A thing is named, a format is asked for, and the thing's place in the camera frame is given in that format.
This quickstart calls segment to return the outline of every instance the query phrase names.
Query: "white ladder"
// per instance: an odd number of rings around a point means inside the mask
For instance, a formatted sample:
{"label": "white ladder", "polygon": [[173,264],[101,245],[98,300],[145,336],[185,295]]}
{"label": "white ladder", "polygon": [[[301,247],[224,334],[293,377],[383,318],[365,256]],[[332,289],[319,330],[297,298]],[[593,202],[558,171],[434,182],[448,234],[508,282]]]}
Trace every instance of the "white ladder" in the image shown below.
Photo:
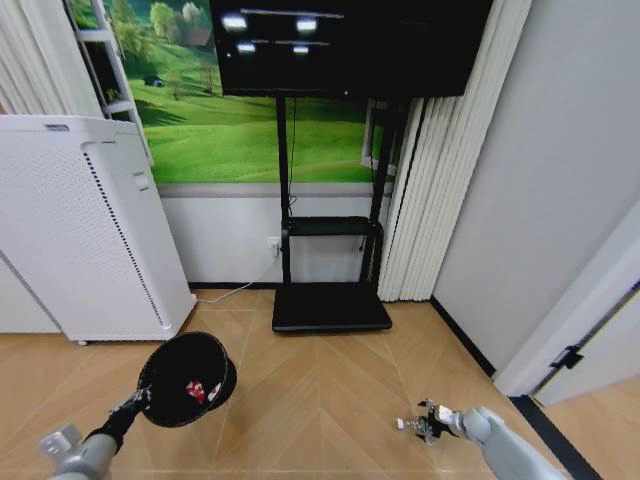
{"label": "white ladder", "polygon": [[[73,9],[71,8],[71,0],[62,1],[67,11],[67,16],[69,17],[71,27],[73,28],[76,39],[78,40],[80,53],[82,54],[82,57],[84,58],[85,64],[87,66],[87,70],[89,71],[89,76],[91,77],[93,88],[95,89],[96,95],[98,96],[98,101],[100,102],[102,113],[106,118],[112,118],[112,115],[116,113],[124,112],[128,114],[129,120],[135,123],[138,127],[140,140],[144,147],[145,154],[147,155],[149,165],[153,165],[153,157],[151,156],[151,150],[149,149],[147,138],[144,136],[142,121],[140,120],[140,115],[138,115],[138,110],[136,109],[133,94],[131,93],[131,88],[129,87],[129,82],[127,81],[127,75],[124,72],[124,67],[122,66],[122,61],[120,59],[122,50],[120,49],[119,44],[113,34],[111,22],[109,21],[109,17],[104,8],[102,0],[90,0],[91,8],[96,18],[98,28],[87,30],[83,30],[78,27],[73,14]],[[102,91],[102,87],[100,86],[100,79],[98,78],[91,57],[87,50],[87,43],[101,43],[104,46],[105,52],[111,64],[111,69],[113,70],[114,78],[116,79],[116,83],[118,84],[118,91],[120,93],[119,100],[111,103],[107,101],[107,98]]]}

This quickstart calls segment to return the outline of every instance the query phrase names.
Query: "white wall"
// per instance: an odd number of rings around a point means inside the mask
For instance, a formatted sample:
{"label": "white wall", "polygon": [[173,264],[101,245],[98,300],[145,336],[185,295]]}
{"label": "white wall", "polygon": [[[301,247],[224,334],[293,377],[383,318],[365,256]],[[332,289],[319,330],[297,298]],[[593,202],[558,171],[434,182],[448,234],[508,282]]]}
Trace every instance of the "white wall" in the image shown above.
{"label": "white wall", "polygon": [[638,18],[533,2],[434,293],[498,370],[640,196]]}
{"label": "white wall", "polygon": [[[163,198],[162,204],[190,282],[281,282],[267,237],[280,237],[280,198]],[[383,199],[384,225],[389,199]],[[369,216],[371,198],[300,196],[298,216]],[[296,237],[291,240],[293,281],[355,281],[362,237]]]}

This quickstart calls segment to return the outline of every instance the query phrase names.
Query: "door frame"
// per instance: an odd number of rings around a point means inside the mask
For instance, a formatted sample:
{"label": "door frame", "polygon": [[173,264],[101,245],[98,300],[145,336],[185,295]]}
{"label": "door frame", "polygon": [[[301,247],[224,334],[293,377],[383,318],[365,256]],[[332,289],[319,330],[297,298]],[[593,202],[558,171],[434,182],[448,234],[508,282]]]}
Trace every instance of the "door frame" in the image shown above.
{"label": "door frame", "polygon": [[580,341],[640,278],[640,199],[509,363],[494,376],[500,392],[527,395],[567,346]]}

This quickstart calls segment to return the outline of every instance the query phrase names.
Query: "small bottle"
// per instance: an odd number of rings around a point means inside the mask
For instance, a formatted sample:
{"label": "small bottle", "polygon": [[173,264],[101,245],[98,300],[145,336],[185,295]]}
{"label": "small bottle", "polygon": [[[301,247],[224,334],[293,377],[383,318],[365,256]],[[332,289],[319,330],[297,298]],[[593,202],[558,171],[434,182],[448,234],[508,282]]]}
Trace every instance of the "small bottle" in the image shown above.
{"label": "small bottle", "polygon": [[416,417],[416,418],[396,418],[394,422],[395,427],[402,430],[411,430],[414,433],[419,435],[424,435],[427,431],[427,423],[425,422],[424,417]]}

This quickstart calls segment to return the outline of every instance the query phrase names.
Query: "white cable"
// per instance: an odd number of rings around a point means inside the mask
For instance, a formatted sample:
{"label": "white cable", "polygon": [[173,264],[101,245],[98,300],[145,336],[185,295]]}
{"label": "white cable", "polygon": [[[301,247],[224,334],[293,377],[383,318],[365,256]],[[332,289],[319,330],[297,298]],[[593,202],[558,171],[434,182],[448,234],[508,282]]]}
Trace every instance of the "white cable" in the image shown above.
{"label": "white cable", "polygon": [[239,292],[239,291],[240,291],[240,290],[242,290],[243,288],[247,288],[247,287],[249,287],[249,286],[253,285],[255,282],[257,282],[258,280],[260,280],[260,279],[264,276],[264,274],[265,274],[265,273],[267,273],[267,272],[269,271],[269,269],[270,269],[271,267],[273,267],[273,265],[276,263],[276,259],[277,259],[277,258],[278,258],[278,257],[275,257],[275,258],[273,259],[273,262],[271,263],[271,265],[269,265],[267,268],[265,268],[264,272],[262,272],[262,273],[261,273],[261,274],[260,274],[256,279],[251,280],[251,281],[250,281],[249,283],[247,283],[246,285],[243,285],[243,286],[241,286],[241,287],[239,287],[239,288],[236,288],[235,290],[232,290],[232,291],[230,291],[230,292],[227,292],[227,293],[225,293],[224,295],[222,295],[221,297],[216,298],[215,300],[205,300],[204,298],[196,298],[196,300],[197,300],[198,302],[203,302],[203,303],[216,303],[216,302],[219,302],[220,300],[222,300],[223,298],[228,297],[229,295],[233,295],[234,293]]}

